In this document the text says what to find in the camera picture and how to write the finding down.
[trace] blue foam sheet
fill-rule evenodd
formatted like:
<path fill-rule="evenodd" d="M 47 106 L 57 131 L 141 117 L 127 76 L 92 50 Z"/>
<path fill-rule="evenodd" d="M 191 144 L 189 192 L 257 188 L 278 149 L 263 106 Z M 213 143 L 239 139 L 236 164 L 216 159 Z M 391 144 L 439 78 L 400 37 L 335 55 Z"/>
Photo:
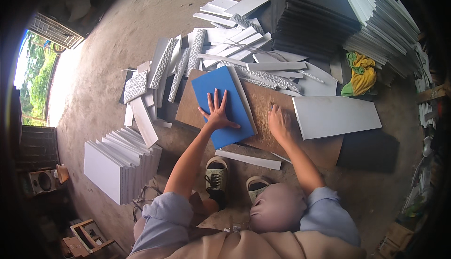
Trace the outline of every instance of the blue foam sheet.
<path fill-rule="evenodd" d="M 254 135 L 243 102 L 241 101 L 240 95 L 236 90 L 235 84 L 226 66 L 193 79 L 191 83 L 199 106 L 208 114 L 210 114 L 210 109 L 208 108 L 207 93 L 211 93 L 211 100 L 213 101 L 215 88 L 217 88 L 221 105 L 224 90 L 227 90 L 228 97 L 225 114 L 230 121 L 238 123 L 241 126 L 239 129 L 225 127 L 214 131 L 211 135 L 211 140 L 213 141 L 215 149 L 239 142 L 242 139 Z"/>

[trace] brown board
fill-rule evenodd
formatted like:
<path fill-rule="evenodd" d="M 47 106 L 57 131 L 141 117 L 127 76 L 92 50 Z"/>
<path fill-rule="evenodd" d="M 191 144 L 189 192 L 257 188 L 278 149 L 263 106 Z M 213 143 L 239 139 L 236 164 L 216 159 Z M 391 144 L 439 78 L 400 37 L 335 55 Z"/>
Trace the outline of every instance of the brown board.
<path fill-rule="evenodd" d="M 198 103 L 191 85 L 191 80 L 196 79 L 205 73 L 205 71 L 200 70 L 191 71 L 179 104 L 177 115 L 175 116 L 177 121 L 196 128 L 202 128 L 205 121 L 197 109 Z M 291 130 L 294 136 L 298 137 L 300 147 L 306 152 L 310 159 L 312 159 L 315 165 L 324 169 L 333 169 L 335 167 L 338 156 L 340 155 L 343 136 L 302 140 L 291 96 L 268 88 L 259 87 L 251 83 L 241 83 L 245 90 L 246 97 L 248 98 L 258 132 L 256 135 L 242 140 L 242 143 L 273 152 L 286 158 L 288 157 L 285 150 L 271 135 L 268 128 L 268 110 L 271 109 L 271 105 L 278 104 L 290 114 L 292 121 Z"/>

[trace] foot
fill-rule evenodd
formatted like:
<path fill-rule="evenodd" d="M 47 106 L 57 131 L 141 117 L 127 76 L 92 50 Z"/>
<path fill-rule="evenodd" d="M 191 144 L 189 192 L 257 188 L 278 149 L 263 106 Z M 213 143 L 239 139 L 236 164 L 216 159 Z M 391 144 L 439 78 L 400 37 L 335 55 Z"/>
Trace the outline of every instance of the foot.
<path fill-rule="evenodd" d="M 246 188 L 252 204 L 255 203 L 257 196 L 261 194 L 270 184 L 271 180 L 263 176 L 253 176 L 246 181 Z"/>
<path fill-rule="evenodd" d="M 219 156 L 210 159 L 205 167 L 206 191 L 220 189 L 226 192 L 227 163 Z"/>

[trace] sleeve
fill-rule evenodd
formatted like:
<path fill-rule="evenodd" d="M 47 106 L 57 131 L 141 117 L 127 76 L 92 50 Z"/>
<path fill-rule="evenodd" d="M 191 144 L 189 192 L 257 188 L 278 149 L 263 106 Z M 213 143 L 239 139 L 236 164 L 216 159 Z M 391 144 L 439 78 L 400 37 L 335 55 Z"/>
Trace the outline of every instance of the sleeve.
<path fill-rule="evenodd" d="M 144 230 L 130 254 L 148 248 L 188 243 L 193 208 L 182 195 L 167 192 L 156 197 L 152 204 L 143 207 L 142 217 L 146 220 Z"/>
<path fill-rule="evenodd" d="M 349 213 L 340 206 L 336 191 L 316 188 L 308 197 L 306 214 L 301 218 L 300 231 L 318 231 L 360 247 L 360 236 Z"/>

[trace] speaker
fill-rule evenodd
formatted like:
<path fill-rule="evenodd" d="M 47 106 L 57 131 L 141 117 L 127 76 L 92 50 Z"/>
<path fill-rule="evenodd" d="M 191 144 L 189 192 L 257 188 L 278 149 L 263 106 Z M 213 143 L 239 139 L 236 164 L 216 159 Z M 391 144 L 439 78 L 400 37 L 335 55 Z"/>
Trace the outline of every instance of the speaker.
<path fill-rule="evenodd" d="M 30 172 L 28 175 L 34 195 L 54 191 L 58 185 L 55 174 L 56 170 Z"/>

